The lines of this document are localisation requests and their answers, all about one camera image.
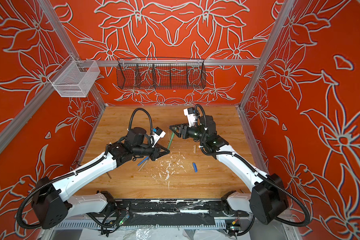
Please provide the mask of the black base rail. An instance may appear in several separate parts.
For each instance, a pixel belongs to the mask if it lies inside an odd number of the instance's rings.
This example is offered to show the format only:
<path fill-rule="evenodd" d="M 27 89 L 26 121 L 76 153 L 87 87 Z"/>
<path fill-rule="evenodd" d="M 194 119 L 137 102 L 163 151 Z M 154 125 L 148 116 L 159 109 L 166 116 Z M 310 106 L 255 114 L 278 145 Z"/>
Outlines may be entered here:
<path fill-rule="evenodd" d="M 116 208 L 124 216 L 201 214 L 205 217 L 248 217 L 234 211 L 220 199 L 116 199 Z"/>

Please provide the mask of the white mesh basket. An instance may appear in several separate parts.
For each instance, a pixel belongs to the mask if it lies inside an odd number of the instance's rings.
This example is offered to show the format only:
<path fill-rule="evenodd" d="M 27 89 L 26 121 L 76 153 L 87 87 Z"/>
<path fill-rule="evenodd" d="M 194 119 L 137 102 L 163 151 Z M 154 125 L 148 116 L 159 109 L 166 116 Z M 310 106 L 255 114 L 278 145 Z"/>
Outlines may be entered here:
<path fill-rule="evenodd" d="M 67 61 L 48 81 L 63 98 L 85 98 L 100 74 L 96 61 Z"/>

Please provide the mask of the blue pen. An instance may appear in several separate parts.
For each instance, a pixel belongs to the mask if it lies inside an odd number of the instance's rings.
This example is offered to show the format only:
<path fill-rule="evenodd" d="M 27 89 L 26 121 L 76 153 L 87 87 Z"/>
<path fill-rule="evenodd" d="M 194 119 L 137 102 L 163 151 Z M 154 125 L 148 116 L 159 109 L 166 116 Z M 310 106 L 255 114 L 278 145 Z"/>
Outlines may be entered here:
<path fill-rule="evenodd" d="M 138 163 L 138 166 L 141 166 L 145 161 L 147 161 L 150 157 L 145 157 L 140 163 Z"/>

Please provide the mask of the green pen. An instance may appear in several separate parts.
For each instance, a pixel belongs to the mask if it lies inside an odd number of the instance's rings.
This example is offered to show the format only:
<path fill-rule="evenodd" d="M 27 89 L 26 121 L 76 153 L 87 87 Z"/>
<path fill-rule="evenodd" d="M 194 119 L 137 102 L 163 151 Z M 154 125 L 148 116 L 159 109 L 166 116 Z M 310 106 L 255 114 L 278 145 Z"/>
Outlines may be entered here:
<path fill-rule="evenodd" d="M 169 143 L 168 143 L 167 149 L 170 149 L 170 148 L 171 148 L 171 144 L 172 144 L 172 142 L 173 142 L 174 137 L 175 137 L 175 133 L 172 133 L 172 134 L 171 134 L 171 137 L 170 137 L 170 140 L 169 140 Z"/>

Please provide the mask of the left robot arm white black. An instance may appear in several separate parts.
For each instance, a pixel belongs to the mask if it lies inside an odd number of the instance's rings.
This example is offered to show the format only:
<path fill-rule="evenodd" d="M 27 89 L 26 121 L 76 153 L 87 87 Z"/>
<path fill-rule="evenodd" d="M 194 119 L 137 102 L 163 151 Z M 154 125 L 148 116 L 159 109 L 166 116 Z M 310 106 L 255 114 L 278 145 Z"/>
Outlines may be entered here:
<path fill-rule="evenodd" d="M 115 143 L 108 144 L 106 150 L 92 161 L 71 172 L 49 179 L 44 177 L 36 184 L 31 206 L 42 229 L 50 229 L 65 218 L 86 213 L 100 213 L 110 207 L 109 193 L 76 197 L 74 194 L 87 184 L 110 172 L 122 164 L 138 157 L 152 161 L 167 154 L 169 150 L 158 143 L 166 133 L 160 129 L 147 135 L 145 129 L 135 127 Z"/>

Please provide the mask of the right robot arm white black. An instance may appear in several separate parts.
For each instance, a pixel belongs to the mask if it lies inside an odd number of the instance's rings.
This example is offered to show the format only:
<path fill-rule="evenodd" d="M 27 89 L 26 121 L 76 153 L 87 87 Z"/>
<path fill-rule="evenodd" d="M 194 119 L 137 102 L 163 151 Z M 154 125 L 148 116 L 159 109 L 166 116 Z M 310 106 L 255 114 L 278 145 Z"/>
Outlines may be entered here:
<path fill-rule="evenodd" d="M 287 194 L 278 189 L 283 186 L 281 178 L 276 175 L 267 177 L 266 172 L 240 156 L 228 141 L 218 135 L 212 116 L 207 116 L 206 121 L 201 119 L 199 125 L 171 125 L 170 130 L 179 138 L 198 141 L 206 155 L 223 163 L 244 182 L 250 190 L 249 194 L 234 192 L 227 196 L 227 203 L 232 210 L 251 213 L 267 225 L 289 207 Z M 275 184 L 269 184 L 262 177 L 267 177 Z"/>

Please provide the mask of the beige pen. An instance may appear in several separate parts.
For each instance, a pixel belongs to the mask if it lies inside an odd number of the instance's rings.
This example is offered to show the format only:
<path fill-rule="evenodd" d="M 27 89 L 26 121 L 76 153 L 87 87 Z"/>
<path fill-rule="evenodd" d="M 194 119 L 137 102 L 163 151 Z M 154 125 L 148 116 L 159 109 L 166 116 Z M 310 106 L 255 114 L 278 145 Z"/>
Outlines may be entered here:
<path fill-rule="evenodd" d="M 140 166 L 138 172 L 140 172 L 140 171 L 145 167 L 145 165 L 146 165 L 147 163 L 148 163 L 148 160 L 145 161 L 145 162 Z"/>

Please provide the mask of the blue pen cap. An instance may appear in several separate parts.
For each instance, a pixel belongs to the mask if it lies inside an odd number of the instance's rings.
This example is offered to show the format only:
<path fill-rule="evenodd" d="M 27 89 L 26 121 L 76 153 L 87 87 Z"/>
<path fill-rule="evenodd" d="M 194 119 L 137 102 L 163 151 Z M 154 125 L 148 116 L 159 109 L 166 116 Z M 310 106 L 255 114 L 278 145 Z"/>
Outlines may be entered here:
<path fill-rule="evenodd" d="M 196 163 L 193 163 L 193 168 L 194 168 L 195 173 L 197 173 L 197 172 L 198 172 L 198 169 L 197 169 Z"/>

